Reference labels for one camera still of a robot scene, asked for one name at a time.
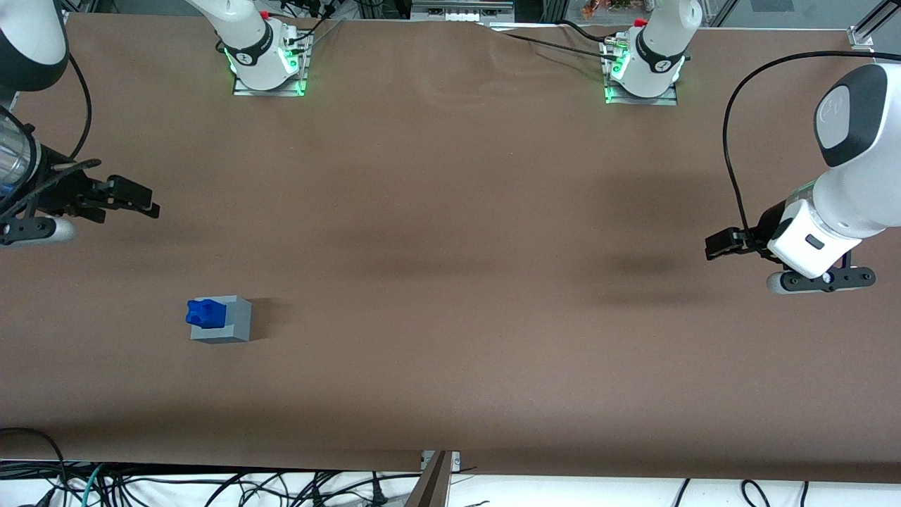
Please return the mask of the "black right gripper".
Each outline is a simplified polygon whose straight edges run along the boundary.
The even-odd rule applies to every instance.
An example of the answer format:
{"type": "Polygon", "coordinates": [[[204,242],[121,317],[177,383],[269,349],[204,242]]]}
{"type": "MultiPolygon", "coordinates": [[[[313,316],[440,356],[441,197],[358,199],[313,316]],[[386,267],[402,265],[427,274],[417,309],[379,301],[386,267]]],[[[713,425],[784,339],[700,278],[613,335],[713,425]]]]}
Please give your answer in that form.
{"type": "Polygon", "coordinates": [[[106,183],[93,179],[87,170],[99,167],[100,158],[87,158],[78,163],[57,151],[41,153],[35,176],[28,182],[29,192],[46,185],[28,202],[28,215],[71,216],[94,223],[106,220],[106,211],[133,211],[148,218],[160,217],[160,205],[152,200],[152,190],[119,175],[111,175],[106,183]]]}

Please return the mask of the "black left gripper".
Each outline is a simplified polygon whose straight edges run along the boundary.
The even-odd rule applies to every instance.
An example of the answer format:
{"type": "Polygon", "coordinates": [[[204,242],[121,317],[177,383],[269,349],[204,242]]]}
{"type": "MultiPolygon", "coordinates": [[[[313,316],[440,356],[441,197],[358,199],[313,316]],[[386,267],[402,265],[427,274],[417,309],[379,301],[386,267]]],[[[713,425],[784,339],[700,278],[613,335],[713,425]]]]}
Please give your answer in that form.
{"type": "Polygon", "coordinates": [[[733,227],[709,235],[705,238],[705,259],[709,262],[736,254],[741,249],[753,249],[769,262],[778,262],[779,258],[769,250],[768,243],[779,228],[785,206],[785,202],[778,202],[767,208],[755,227],[733,227]]]}

